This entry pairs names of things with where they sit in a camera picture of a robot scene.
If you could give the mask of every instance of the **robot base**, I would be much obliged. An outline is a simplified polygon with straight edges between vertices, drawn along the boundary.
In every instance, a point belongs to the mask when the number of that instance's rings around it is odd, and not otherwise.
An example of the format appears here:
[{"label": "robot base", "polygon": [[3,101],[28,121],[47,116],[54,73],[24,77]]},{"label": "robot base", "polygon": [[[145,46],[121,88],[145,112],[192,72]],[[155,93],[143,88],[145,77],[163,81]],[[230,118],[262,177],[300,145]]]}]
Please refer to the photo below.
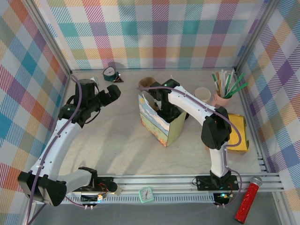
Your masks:
[{"label": "robot base", "polygon": [[196,184],[198,191],[236,191],[239,190],[239,184],[237,177],[230,175],[229,178],[221,185],[217,187],[211,182],[211,176],[196,176]]}]

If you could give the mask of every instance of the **paper cup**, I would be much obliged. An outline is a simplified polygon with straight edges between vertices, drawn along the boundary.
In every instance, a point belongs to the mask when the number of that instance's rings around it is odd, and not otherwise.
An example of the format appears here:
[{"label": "paper cup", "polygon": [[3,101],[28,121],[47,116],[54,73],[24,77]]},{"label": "paper cup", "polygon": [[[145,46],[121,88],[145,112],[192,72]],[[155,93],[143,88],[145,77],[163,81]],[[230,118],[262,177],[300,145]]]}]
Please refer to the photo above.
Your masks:
[{"label": "paper cup", "polygon": [[152,85],[154,82],[156,82],[155,78],[154,77],[151,77],[151,76],[148,76],[148,77],[145,77],[143,79],[141,79],[139,81],[139,87],[140,88],[148,88],[150,87],[150,85]]},{"label": "paper cup", "polygon": [[195,90],[194,96],[197,99],[203,101],[204,103],[208,103],[211,97],[211,93],[210,90],[208,90],[207,88],[201,87]]}]

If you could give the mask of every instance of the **red microphone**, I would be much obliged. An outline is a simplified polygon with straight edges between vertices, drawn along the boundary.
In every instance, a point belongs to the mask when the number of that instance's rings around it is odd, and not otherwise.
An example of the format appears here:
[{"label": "red microphone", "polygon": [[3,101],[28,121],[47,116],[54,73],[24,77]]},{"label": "red microphone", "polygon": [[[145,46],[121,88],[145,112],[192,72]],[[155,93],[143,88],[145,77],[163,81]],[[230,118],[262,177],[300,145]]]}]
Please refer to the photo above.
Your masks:
[{"label": "red microphone", "polygon": [[253,200],[256,196],[257,190],[263,184],[263,181],[260,177],[252,177],[250,179],[250,182],[251,183],[248,187],[248,190],[242,201],[242,204],[240,205],[240,208],[235,215],[235,219],[241,224],[245,223],[247,215],[253,203]]}]

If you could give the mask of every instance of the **yellow box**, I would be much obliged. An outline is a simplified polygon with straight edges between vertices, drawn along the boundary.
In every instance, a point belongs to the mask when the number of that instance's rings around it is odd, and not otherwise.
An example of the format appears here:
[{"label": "yellow box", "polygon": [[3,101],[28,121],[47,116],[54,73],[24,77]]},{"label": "yellow box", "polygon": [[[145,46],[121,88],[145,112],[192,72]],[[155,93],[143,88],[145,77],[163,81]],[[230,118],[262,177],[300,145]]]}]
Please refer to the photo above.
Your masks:
[{"label": "yellow box", "polygon": [[[236,153],[245,153],[249,151],[249,141],[247,140],[246,135],[246,120],[245,117],[236,115],[236,114],[228,114],[230,122],[232,122],[236,128],[239,130],[240,135],[242,137],[242,142],[236,147],[229,147],[228,150]],[[230,139],[228,144],[236,144],[239,141],[238,134],[232,128],[232,132],[230,134]]]}]

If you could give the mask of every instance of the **white paper cup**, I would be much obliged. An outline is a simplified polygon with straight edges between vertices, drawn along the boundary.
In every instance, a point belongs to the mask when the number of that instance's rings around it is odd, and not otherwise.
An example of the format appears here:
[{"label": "white paper cup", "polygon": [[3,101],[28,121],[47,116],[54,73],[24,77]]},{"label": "white paper cup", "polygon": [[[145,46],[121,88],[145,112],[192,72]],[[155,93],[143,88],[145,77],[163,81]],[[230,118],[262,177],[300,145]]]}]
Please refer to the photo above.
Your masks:
[{"label": "white paper cup", "polygon": [[210,90],[208,90],[207,88],[201,87],[195,90],[194,96],[197,99],[203,101],[204,103],[208,103],[211,97],[211,93]]}]

